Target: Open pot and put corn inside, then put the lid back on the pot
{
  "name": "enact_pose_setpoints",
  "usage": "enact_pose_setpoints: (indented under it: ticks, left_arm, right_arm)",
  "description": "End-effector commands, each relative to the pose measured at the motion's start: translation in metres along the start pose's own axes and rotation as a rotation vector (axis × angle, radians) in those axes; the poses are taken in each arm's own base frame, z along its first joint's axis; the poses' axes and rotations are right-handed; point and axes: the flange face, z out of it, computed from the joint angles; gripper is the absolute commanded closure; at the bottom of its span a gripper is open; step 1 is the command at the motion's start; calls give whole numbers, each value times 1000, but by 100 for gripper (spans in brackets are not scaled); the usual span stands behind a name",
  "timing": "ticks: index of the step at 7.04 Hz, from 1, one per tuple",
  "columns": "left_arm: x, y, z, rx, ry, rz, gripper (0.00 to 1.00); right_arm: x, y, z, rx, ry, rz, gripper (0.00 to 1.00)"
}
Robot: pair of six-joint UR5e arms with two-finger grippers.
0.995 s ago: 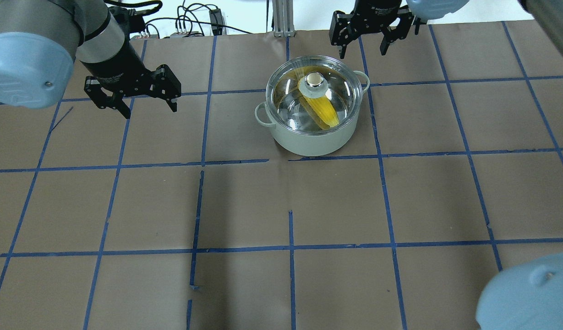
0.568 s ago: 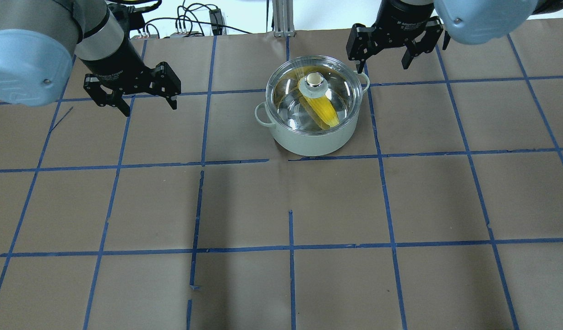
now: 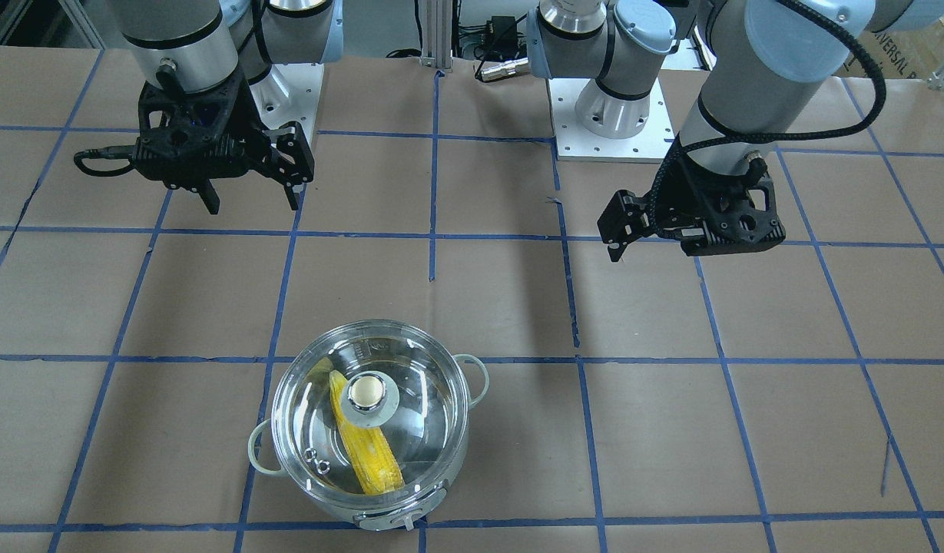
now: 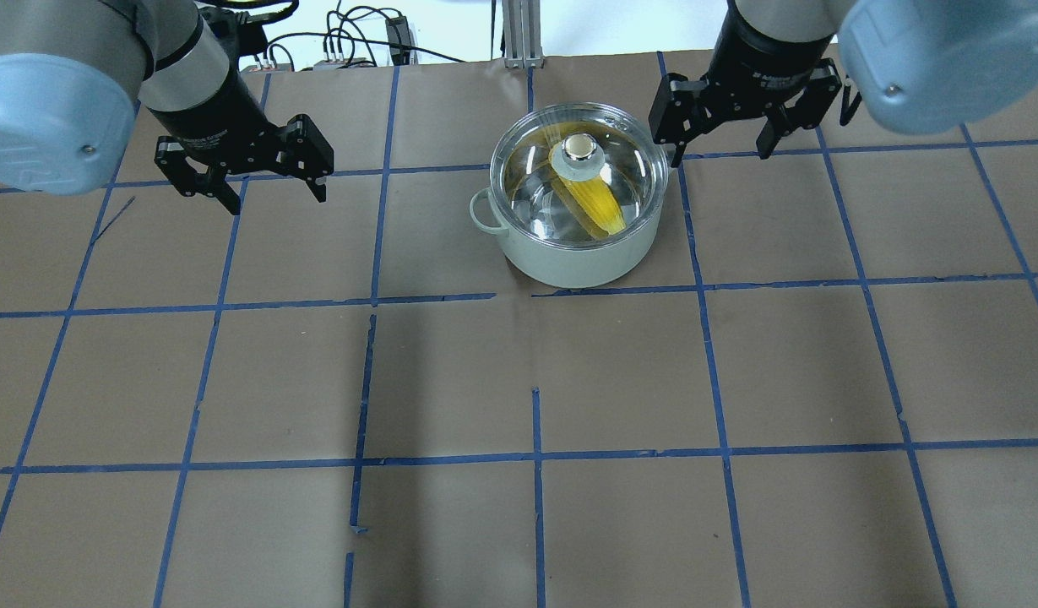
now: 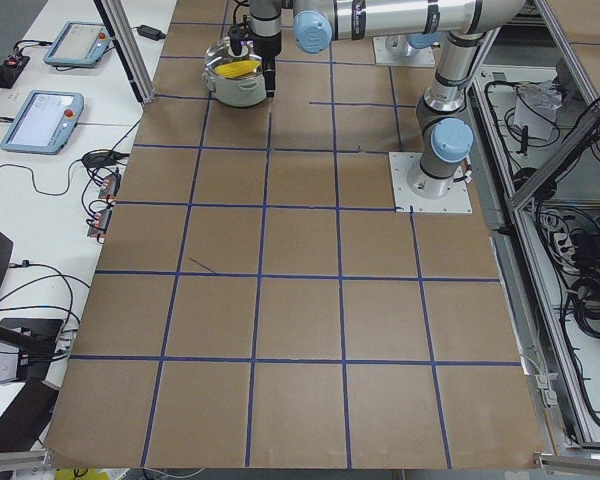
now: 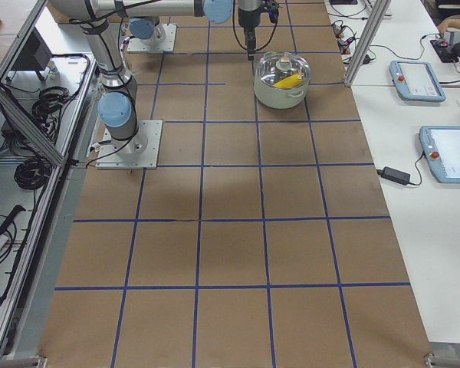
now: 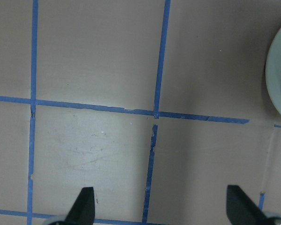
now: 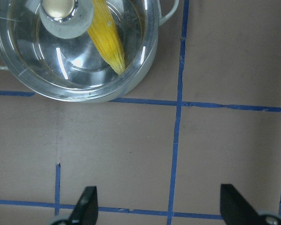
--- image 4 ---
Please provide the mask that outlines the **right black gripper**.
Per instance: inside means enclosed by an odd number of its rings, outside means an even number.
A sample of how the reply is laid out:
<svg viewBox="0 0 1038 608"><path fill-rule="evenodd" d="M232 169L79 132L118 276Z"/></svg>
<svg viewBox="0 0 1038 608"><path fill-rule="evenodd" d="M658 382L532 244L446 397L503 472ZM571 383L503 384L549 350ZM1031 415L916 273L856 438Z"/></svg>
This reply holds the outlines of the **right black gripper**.
<svg viewBox="0 0 1038 608"><path fill-rule="evenodd" d="M818 126L842 89L834 59L820 61L832 39L828 34L778 40L755 30L743 17L726 17L703 77L689 80L666 73L658 83L649 130L664 147L670 168L680 166L689 143L727 121L766 116L757 137L762 160L797 128ZM785 107L801 90L796 104Z"/></svg>

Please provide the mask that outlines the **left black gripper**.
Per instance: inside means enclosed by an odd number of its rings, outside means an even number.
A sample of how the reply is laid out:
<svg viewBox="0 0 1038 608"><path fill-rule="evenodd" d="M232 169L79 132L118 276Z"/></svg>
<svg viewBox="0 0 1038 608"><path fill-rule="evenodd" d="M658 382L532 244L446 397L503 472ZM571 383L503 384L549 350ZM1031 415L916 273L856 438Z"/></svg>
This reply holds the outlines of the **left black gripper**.
<svg viewBox="0 0 1038 608"><path fill-rule="evenodd" d="M334 149L315 120L297 114L279 128L238 72L229 72L214 95L180 111L152 109L168 135L157 139L153 161L184 197L214 198L231 215L241 197L226 176L269 171L302 179L318 203L326 203L326 181L334 170Z"/></svg>

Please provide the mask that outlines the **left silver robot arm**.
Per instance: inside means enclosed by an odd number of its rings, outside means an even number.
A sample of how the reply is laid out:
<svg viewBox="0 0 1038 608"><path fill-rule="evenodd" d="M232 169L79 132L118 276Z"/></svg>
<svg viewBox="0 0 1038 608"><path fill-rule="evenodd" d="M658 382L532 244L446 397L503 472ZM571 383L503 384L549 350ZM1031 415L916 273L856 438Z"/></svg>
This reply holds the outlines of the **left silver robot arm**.
<svg viewBox="0 0 1038 608"><path fill-rule="evenodd" d="M269 171L324 201L332 146L310 116L269 121L238 72L265 22L229 1L0 1L0 183L106 185L143 107L165 129L153 161L184 197L237 215L226 178Z"/></svg>

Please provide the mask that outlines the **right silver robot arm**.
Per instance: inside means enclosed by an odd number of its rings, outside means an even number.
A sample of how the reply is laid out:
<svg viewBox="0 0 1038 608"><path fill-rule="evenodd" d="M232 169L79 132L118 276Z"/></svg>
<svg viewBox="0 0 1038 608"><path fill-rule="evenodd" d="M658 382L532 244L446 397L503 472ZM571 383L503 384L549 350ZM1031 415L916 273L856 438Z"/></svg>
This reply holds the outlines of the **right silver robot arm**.
<svg viewBox="0 0 1038 608"><path fill-rule="evenodd" d="M670 73L649 112L679 166L698 136L764 119L781 139L865 106L894 133L925 135L998 114L1038 85L1038 1L730 1L707 72Z"/></svg>

